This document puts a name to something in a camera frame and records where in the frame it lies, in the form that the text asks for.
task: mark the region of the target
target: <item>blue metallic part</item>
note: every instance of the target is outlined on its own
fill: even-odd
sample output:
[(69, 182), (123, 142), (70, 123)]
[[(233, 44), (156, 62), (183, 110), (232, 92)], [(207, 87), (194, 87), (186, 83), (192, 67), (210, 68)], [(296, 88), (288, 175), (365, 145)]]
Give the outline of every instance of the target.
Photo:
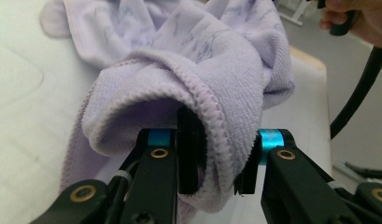
[(284, 138), (278, 129), (260, 129), (262, 137), (262, 159), (260, 165), (266, 165), (267, 153), (275, 147), (284, 146)]
[(170, 147), (170, 129), (150, 129), (148, 136), (149, 147)]

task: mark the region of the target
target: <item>towel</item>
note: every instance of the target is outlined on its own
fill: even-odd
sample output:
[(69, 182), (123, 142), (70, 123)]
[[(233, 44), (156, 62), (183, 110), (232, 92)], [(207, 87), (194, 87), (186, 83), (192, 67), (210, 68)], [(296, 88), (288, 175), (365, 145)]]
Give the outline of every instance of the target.
[(218, 212), (233, 195), (262, 111), (293, 92), (289, 45), (273, 2), (87, 2), (64, 0), (60, 15), (65, 11), (80, 57), (107, 68), (78, 114), (62, 188), (86, 178), (108, 181), (142, 128), (176, 128), (185, 105), (205, 126), (206, 168), (195, 194), (178, 195), (177, 220)]

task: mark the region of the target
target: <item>black cable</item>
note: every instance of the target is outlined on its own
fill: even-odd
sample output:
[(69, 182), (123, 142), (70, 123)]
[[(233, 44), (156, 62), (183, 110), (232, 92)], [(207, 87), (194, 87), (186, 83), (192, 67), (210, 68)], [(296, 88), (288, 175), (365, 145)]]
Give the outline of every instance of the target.
[(331, 123), (331, 139), (339, 134), (339, 132), (347, 125), (348, 121), (354, 115), (361, 105), (368, 91), (375, 83), (376, 77), (382, 69), (382, 49), (374, 47), (365, 65), (359, 84), (351, 94), (345, 107)]

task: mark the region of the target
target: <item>white table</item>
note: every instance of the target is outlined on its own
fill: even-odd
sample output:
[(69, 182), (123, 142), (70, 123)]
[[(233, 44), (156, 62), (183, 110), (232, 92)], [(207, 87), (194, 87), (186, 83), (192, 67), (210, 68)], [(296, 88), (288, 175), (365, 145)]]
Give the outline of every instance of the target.
[[(28, 223), (56, 199), (75, 116), (99, 73), (78, 58), (70, 39), (44, 36), (38, 22), (44, 3), (0, 0), (1, 224)], [(266, 111), (262, 124), (289, 129), (330, 172), (326, 70), (297, 50), (292, 55), (297, 89)], [(256, 195), (233, 197), (221, 213), (199, 213), (193, 223), (263, 223), (263, 171)]]

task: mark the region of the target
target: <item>gray floor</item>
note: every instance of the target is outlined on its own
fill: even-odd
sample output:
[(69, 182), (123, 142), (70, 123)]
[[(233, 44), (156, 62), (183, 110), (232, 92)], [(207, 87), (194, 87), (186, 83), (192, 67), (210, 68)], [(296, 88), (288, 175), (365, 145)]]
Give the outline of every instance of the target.
[[(372, 46), (353, 35), (330, 36), (319, 30), (318, 18), (318, 12), (300, 18), (302, 27), (283, 23), (291, 45), (327, 65), (329, 114), (333, 120), (356, 87)], [(331, 147), (335, 159), (382, 169), (382, 72), (352, 120), (332, 140)], [(354, 190), (354, 181), (335, 170), (333, 175)]]

